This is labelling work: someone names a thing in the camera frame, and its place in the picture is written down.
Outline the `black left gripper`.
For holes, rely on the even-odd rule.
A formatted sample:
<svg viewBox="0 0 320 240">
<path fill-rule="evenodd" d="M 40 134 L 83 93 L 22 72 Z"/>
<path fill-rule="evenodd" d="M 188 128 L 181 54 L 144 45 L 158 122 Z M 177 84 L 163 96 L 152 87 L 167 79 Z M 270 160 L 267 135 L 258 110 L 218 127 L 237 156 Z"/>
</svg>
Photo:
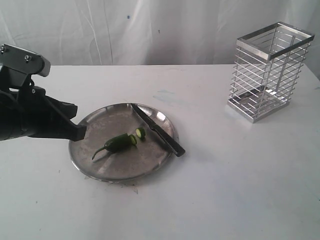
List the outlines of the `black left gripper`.
<svg viewBox="0 0 320 240">
<path fill-rule="evenodd" d="M 19 97 L 17 105 L 9 111 L 11 139 L 26 136 L 74 142 L 84 139 L 87 127 L 71 121 L 77 115 L 77 105 L 49 97 L 40 88 L 24 91 Z"/>
</svg>

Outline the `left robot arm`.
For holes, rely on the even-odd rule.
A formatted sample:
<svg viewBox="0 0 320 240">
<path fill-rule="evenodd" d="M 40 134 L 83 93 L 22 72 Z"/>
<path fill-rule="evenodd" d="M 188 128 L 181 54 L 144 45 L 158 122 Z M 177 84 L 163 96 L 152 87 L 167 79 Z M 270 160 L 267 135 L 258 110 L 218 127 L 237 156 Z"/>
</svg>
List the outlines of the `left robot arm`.
<svg viewBox="0 0 320 240">
<path fill-rule="evenodd" d="M 87 127 L 71 121 L 78 107 L 46 95 L 45 89 L 29 86 L 0 91 L 0 140 L 21 137 L 83 140 Z"/>
</svg>

